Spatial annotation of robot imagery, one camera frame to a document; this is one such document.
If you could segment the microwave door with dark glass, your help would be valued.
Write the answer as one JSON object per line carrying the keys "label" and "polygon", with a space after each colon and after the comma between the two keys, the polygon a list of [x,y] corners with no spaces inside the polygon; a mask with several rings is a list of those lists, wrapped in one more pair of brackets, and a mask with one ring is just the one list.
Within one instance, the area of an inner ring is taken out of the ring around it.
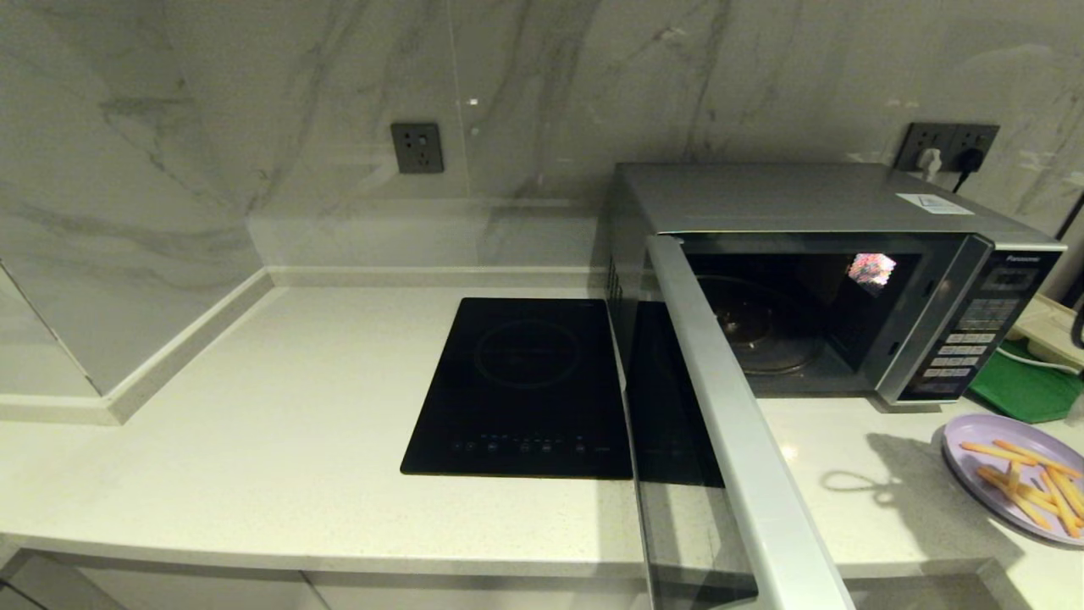
{"label": "microwave door with dark glass", "polygon": [[628,433],[650,610],[855,610],[678,239],[623,303]]}

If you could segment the purple oval plate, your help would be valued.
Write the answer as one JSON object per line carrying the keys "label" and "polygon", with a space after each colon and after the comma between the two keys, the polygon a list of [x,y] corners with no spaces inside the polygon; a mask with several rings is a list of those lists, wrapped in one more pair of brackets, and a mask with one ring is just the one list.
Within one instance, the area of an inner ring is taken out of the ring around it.
{"label": "purple oval plate", "polygon": [[[957,481],[971,493],[975,499],[982,503],[988,510],[998,516],[1006,524],[1014,525],[1022,530],[1034,538],[1042,538],[1047,543],[1060,545],[1069,548],[1084,549],[1084,533],[1080,538],[1073,538],[1064,532],[1064,525],[1060,520],[1057,508],[1053,503],[1029,502],[1036,508],[1046,521],[1050,524],[1050,530],[1043,530],[1035,525],[1024,512],[1022,512],[1011,501],[1008,501],[999,489],[995,489],[976,473],[976,469],[988,466],[992,470],[1002,475],[1006,481],[1006,471],[1009,460],[1002,460],[975,452],[965,451],[960,447],[962,441],[971,443],[992,445],[995,439],[1010,441],[1018,446],[1030,449],[1046,458],[1063,463],[1064,466],[1072,467],[1084,473],[1084,446],[1076,447],[1056,436],[1042,431],[1037,426],[1025,424],[1025,421],[1015,421],[997,414],[964,414],[944,426],[943,439],[941,441],[942,454],[949,470],[955,475]],[[1034,486],[1041,491],[1048,491],[1043,485],[1040,472],[1048,469],[1044,466],[1029,466],[1022,463],[1020,473],[1020,484]],[[1076,489],[1084,493],[1084,481],[1072,479]]]}

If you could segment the silver microwave oven body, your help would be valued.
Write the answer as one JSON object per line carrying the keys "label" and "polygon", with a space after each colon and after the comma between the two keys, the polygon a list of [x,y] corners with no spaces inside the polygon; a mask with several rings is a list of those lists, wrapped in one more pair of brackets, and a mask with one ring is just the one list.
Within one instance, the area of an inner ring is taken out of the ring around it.
{"label": "silver microwave oven body", "polygon": [[951,404],[986,366],[1064,244],[879,164],[619,164],[606,202],[609,310],[645,241],[681,244],[694,278],[789,295],[825,350],[792,374],[746,374],[756,397]]}

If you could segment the black glass induction cooktop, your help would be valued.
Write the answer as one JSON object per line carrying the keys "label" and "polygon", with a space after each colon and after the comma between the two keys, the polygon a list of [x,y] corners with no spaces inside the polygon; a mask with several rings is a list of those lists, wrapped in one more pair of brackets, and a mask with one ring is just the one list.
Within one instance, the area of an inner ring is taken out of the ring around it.
{"label": "black glass induction cooktop", "polygon": [[630,480],[606,302],[463,298],[400,471]]}

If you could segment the black power plug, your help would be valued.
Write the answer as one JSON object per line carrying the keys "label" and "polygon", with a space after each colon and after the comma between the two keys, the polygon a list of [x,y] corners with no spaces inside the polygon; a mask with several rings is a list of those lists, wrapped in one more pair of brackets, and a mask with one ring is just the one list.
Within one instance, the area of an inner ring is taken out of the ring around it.
{"label": "black power plug", "polygon": [[986,154],[982,150],[969,147],[969,150],[964,150],[962,152],[957,158],[959,179],[957,179],[952,193],[960,192],[965,182],[968,181],[968,179],[971,178],[981,168],[981,166],[983,166],[984,159],[986,159]]}

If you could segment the green plastic cutting board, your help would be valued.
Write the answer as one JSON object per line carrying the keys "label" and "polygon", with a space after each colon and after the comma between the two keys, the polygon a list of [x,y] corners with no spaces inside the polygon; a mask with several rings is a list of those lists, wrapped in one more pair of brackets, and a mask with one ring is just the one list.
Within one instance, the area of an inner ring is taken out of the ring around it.
{"label": "green plastic cutting board", "polygon": [[1084,393],[1077,374],[1019,362],[1037,360],[1025,343],[1006,341],[968,387],[977,402],[1004,416],[1028,424],[1064,420],[1076,398]]}

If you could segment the beige plastic power strip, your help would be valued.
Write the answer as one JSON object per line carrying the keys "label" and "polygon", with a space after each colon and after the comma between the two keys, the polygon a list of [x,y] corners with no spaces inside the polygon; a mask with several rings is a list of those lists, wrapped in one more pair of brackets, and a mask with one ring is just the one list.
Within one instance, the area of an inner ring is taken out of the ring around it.
{"label": "beige plastic power strip", "polygon": [[1021,343],[1025,351],[1038,362],[1061,364],[1074,372],[1084,369],[1084,350],[1071,340],[1076,313],[1072,309],[1035,295],[1014,329],[1008,332],[1008,340]]}

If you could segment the grey single wall socket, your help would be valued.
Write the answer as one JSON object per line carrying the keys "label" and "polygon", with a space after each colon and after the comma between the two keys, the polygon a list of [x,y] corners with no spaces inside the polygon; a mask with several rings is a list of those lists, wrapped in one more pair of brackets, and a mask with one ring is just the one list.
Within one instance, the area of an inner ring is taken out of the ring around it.
{"label": "grey single wall socket", "polygon": [[446,173],[444,151],[437,124],[391,124],[390,132],[400,174]]}

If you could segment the grey double wall socket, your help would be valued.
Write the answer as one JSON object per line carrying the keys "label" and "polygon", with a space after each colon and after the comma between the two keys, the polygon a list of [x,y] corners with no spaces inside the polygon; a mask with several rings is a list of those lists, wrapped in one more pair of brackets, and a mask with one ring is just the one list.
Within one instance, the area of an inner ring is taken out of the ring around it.
{"label": "grey double wall socket", "polygon": [[962,173],[960,156],[969,150],[990,154],[993,142],[1001,132],[995,124],[938,124],[913,121],[907,127],[892,167],[901,171],[918,171],[918,163],[926,150],[941,153],[942,173]]}

